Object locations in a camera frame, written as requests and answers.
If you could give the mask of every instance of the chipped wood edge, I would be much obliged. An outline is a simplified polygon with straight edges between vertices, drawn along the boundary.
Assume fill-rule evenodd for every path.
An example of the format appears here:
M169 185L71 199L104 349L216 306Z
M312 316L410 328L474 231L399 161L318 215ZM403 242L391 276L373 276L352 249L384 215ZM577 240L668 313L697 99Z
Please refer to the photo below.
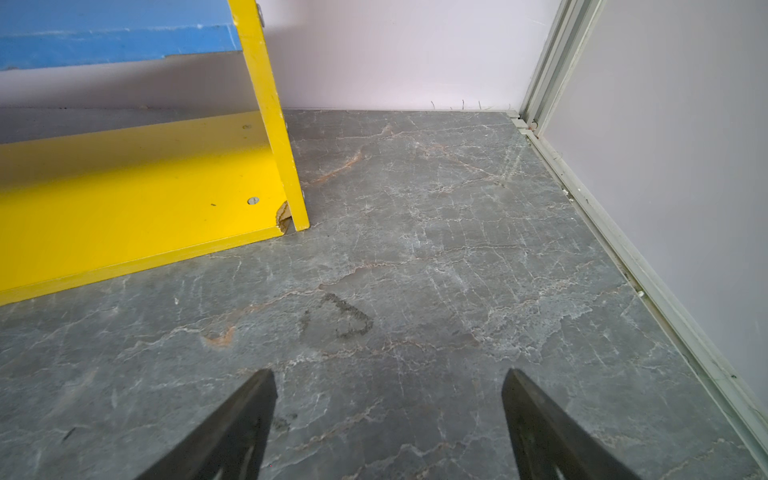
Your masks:
M553 177L569 192L579 214L619 270L638 292L645 293L641 299L651 314L768 476L768 415L761 411L756 396L560 154L533 131L519 130L531 141Z
M279 228L281 232L285 233L288 231L288 227L290 227L290 224L293 221L288 200L284 201L283 204L280 205L280 208L277 209L275 221L277 222L277 228Z

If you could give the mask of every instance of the yellow wooden board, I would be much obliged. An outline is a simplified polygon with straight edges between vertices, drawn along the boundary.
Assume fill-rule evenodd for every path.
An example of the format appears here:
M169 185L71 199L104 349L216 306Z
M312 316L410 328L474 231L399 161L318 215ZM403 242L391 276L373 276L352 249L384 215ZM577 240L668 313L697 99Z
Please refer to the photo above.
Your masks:
M259 112L0 145L0 169L0 304L282 234Z
M288 198L293 225L297 230L304 230L310 227L310 219L306 214L299 176L296 174L296 165L293 163L283 109L277 97L277 88L272 75L270 56L266 51L257 5L254 0L229 0L229 3L232 19L240 36L240 44L243 46L243 56L250 72L253 89L256 92L256 99L259 102L259 109L270 137L272 152L275 154L280 179Z

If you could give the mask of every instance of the dark stain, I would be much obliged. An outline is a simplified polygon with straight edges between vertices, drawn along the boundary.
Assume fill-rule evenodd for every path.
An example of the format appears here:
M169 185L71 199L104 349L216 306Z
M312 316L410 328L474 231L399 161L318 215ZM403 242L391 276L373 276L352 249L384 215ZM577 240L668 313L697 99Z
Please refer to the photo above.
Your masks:
M70 436L70 435L72 435L72 432L74 432L74 429L76 429L76 428L77 428L77 427L72 427L72 430L70 430L69 432L67 432L67 435L64 435L64 438L63 438L63 439L61 439L61 443L64 443L64 442L65 442L65 441L66 441L66 440L69 438L69 436Z
M339 310L338 316L333 313L333 308L325 306L327 303L333 304ZM340 299L334 293L326 293L319 303L304 311L299 318L300 335L305 335L310 328L313 317L328 319L332 323L337 322L340 328L335 329L337 339L348 340L356 336L363 336L373 328L373 320L361 309L354 305L349 305L345 300Z
M356 306L349 305L345 300L340 299L336 294L334 293L326 293L326 295L323 297L323 302L333 302L334 305L336 305L336 308L338 308L342 313L346 313L347 315L351 316L353 319L358 320L362 323L362 328L358 329L349 329L346 332L336 331L336 337L342 340L351 339L354 336L363 336L366 333L370 332L373 328L373 320L371 320L371 317L367 316L361 309L357 308Z
M272 430L277 433L288 432L290 430L290 422L288 422L288 420L284 419L283 417L276 416L272 420Z
M310 311L307 310L304 312L304 314L301 316L301 319L299 320L299 330L301 333L304 333L304 330L310 326Z

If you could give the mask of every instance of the blue shelf board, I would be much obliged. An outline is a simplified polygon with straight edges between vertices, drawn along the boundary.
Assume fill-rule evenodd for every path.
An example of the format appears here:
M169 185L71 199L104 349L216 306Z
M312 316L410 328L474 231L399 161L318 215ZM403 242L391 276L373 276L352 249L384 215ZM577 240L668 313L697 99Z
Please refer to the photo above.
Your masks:
M0 71L241 49L227 0L0 0Z

